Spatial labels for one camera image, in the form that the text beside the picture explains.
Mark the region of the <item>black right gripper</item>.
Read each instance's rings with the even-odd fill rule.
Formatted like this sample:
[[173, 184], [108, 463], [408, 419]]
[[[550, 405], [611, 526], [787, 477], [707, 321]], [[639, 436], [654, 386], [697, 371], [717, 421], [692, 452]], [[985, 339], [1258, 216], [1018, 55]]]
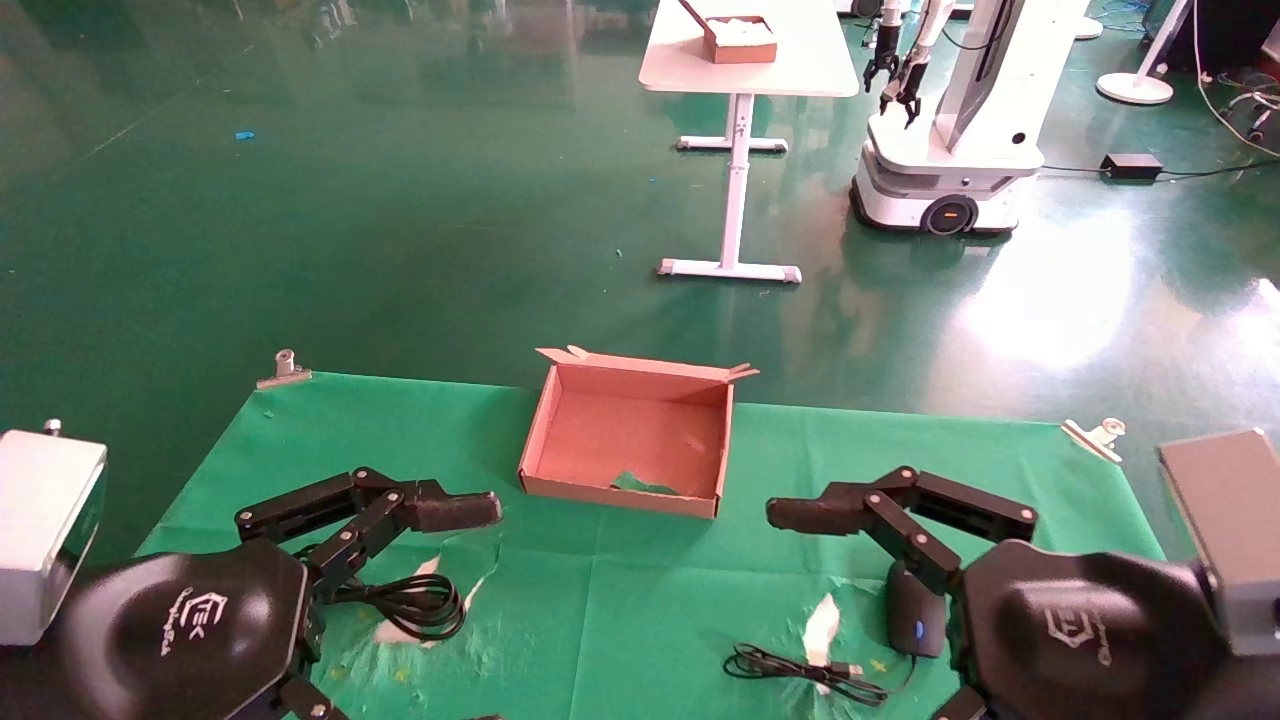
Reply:
[[1190, 719], [1231, 656], [1187, 566], [995, 546], [963, 573], [934, 720]]

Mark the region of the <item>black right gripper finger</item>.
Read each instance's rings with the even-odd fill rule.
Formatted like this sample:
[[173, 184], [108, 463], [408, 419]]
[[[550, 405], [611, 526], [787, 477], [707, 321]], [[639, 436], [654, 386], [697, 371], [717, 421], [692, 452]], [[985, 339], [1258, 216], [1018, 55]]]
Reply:
[[910, 466], [868, 483], [833, 482], [815, 498], [771, 498], [765, 515], [781, 530], [865, 534], [933, 594], [957, 593], [963, 565], [920, 518], [993, 543], [1030, 542], [1039, 520], [1029, 506]]

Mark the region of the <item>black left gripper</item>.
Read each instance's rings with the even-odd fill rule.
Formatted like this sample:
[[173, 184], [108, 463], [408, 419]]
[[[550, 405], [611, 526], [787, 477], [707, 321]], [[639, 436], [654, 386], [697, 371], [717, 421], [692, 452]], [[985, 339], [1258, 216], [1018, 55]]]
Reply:
[[490, 492], [371, 468], [242, 509], [243, 542], [284, 543], [335, 525], [303, 564], [270, 543], [155, 553], [70, 588], [40, 643], [44, 719], [337, 719], [310, 680], [320, 625], [312, 588], [334, 593], [402, 533], [497, 524]]

